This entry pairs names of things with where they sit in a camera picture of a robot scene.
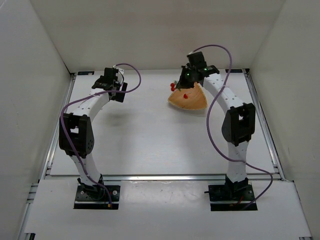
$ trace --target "white table surface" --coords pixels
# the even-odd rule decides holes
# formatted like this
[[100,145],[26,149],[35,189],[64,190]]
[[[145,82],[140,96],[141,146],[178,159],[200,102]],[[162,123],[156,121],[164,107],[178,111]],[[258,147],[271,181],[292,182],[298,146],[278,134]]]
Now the white table surface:
[[[258,195],[268,181],[253,181]],[[41,180],[25,228],[35,240],[298,240],[311,236],[292,182],[257,211],[210,211],[206,181],[122,181],[119,210],[73,209],[76,177]]]
[[[142,70],[140,88],[125,95],[124,102],[111,101],[92,123],[95,146],[92,155],[103,175],[225,174],[228,163],[211,145],[207,129],[207,110],[187,111],[171,106],[170,83],[179,79],[181,70]],[[103,74],[76,77],[71,101],[83,98]],[[128,89],[136,86],[138,76],[132,70],[124,74]],[[243,73],[232,73],[228,86],[244,102],[252,102]],[[213,97],[204,89],[208,105]],[[73,111],[78,104],[69,108]],[[210,128],[218,147],[228,154],[221,133],[224,113],[216,104],[211,112]],[[248,151],[248,163],[274,172],[262,129],[256,117],[255,133]],[[261,173],[247,168],[248,173]],[[78,175],[73,161],[55,150],[52,176]]]

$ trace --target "white enclosure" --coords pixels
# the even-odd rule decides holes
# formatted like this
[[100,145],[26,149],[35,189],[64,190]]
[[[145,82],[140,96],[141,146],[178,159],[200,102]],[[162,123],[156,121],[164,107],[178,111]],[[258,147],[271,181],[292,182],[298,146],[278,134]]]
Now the white enclosure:
[[[318,0],[0,0],[0,239],[101,239],[106,229],[112,239],[320,239],[319,9]],[[203,192],[223,183],[227,163],[208,141],[207,110],[167,103],[186,55],[206,44],[231,51],[243,73],[230,87],[256,106],[248,162],[275,179],[258,211],[210,212]],[[203,53],[225,76],[226,53]],[[120,208],[77,211],[78,174],[56,148],[59,112],[120,62],[142,70],[141,88],[92,124],[96,165],[121,185]],[[125,74],[133,87],[137,76]],[[212,134],[226,153],[223,118],[215,106]],[[257,195],[270,177],[248,173]]]

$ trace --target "black joint housing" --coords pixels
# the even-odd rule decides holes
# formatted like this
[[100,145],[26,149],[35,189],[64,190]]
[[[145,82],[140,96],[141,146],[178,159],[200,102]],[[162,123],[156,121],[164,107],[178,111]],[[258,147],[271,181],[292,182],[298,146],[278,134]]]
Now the black joint housing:
[[220,73],[214,65],[207,66],[201,51],[189,54],[187,58],[189,63],[186,66],[182,66],[180,79],[176,85],[177,89],[190,89],[194,87],[195,83],[203,86],[205,77]]
[[228,143],[236,147],[244,141],[250,141],[255,132],[256,108],[252,103],[231,107],[225,114],[222,135]]
[[[100,76],[98,80],[95,81],[94,85],[91,87],[92,89],[103,89],[105,91],[126,91],[128,84],[123,82],[122,84],[118,81],[117,73],[119,70],[116,68],[106,67],[104,69],[104,75]],[[120,103],[124,102],[125,93],[124,92],[109,92],[109,99],[114,100]]]
[[[95,145],[90,117],[87,115],[76,116],[73,115],[73,113],[64,113],[63,121],[76,151],[81,158],[85,158],[92,152]],[[78,133],[71,132],[71,129],[75,128],[78,128]],[[75,155],[62,128],[61,120],[59,121],[59,147],[64,150],[67,155]]]
[[114,82],[118,81],[117,73],[119,72],[118,69],[116,68],[109,68],[106,67],[104,69],[104,75],[100,76],[93,86],[91,87],[92,89],[103,89],[105,91],[111,90],[112,87],[114,86]]

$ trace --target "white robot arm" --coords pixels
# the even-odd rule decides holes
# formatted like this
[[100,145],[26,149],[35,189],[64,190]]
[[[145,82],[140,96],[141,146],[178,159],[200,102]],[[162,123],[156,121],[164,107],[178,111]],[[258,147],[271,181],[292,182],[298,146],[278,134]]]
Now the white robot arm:
[[[119,91],[120,87],[122,87],[121,91],[126,91],[127,83],[123,82],[123,74],[124,70],[121,68],[105,68],[104,76],[100,76],[100,78],[92,86],[89,95],[92,95],[93,97],[84,100],[73,112],[64,113],[63,115],[65,127],[72,140],[72,143],[77,149],[84,168],[72,150],[60,122],[59,146],[74,161],[80,174],[80,179],[78,179],[78,181],[83,189],[87,189],[87,192],[92,192],[93,195],[94,192],[99,193],[99,189],[92,180],[103,184],[103,178],[96,168],[92,155],[95,139],[93,136],[91,123],[102,107],[110,100],[123,102],[125,97],[125,93],[121,92],[98,95],[97,93],[100,93],[102,90]],[[118,81],[120,75],[122,76],[122,83]]]
[[251,135],[255,132],[256,109],[252,103],[244,103],[224,86],[219,70],[214,65],[207,66],[202,52],[192,52],[187,57],[189,63],[182,66],[177,89],[193,88],[194,83],[200,83],[215,97],[224,87],[216,101],[225,114],[221,130],[228,144],[227,158],[230,159],[225,186],[226,192],[233,195],[248,186],[246,157]]
[[[216,96],[220,89],[224,85],[224,80],[221,78],[220,74],[214,73],[209,77],[205,77],[203,81],[203,87]],[[220,107],[222,108],[224,114],[227,113],[231,108],[242,107],[244,102],[236,96],[232,90],[225,87],[222,94],[217,99]],[[231,159],[241,159],[247,161],[247,148],[249,145],[248,141],[239,143],[235,146],[233,143],[228,142],[228,157]],[[228,162],[228,170],[226,176],[231,180],[231,182],[242,182],[247,178],[246,164],[244,162]]]

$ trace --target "black mounting plate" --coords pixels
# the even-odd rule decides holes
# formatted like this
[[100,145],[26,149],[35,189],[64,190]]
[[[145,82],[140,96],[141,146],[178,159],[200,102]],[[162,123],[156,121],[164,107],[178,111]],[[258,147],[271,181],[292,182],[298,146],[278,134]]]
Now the black mounting plate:
[[74,209],[101,209],[101,210],[118,210],[120,199],[119,185],[104,185],[111,195],[112,207],[108,204],[108,195],[101,196],[100,199],[94,199],[88,196],[81,185],[76,189],[74,199]]
[[[239,191],[237,197],[231,198],[226,194],[225,185],[209,185],[209,199],[212,212],[216,211],[242,211],[242,209],[253,199],[255,199],[252,185],[248,185],[245,189]],[[254,202],[243,211],[257,211],[257,204]]]

